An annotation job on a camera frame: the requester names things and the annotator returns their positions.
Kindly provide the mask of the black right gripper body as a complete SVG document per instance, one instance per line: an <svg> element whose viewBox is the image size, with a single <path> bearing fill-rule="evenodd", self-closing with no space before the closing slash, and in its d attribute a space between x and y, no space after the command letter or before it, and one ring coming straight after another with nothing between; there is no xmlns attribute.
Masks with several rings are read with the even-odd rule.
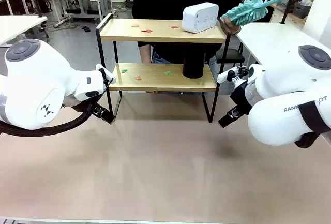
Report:
<svg viewBox="0 0 331 224"><path fill-rule="evenodd" d="M236 117L248 115L252 109L252 105L248 102L245 96L246 86L247 82L245 81L241 83L230 95L230 98L236 104L236 106L232 109L232 113L234 113L234 116Z"/></svg>

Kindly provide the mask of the person's hand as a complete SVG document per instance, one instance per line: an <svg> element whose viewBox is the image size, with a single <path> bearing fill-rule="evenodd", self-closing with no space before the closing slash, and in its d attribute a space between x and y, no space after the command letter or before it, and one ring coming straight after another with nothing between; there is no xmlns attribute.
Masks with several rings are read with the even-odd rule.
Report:
<svg viewBox="0 0 331 224"><path fill-rule="evenodd" d="M232 35L236 35L241 31L240 26L236 26L228 17L221 18L225 26L230 30Z"/></svg>

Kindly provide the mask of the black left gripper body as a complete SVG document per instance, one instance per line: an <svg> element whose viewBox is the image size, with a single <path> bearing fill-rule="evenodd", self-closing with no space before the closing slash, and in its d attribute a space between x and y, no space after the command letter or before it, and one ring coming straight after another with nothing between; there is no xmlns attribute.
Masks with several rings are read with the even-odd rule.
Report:
<svg viewBox="0 0 331 224"><path fill-rule="evenodd" d="M104 107L98 104L98 102L94 100L89 100L87 102L87 111L92 113L103 113Z"/></svg>

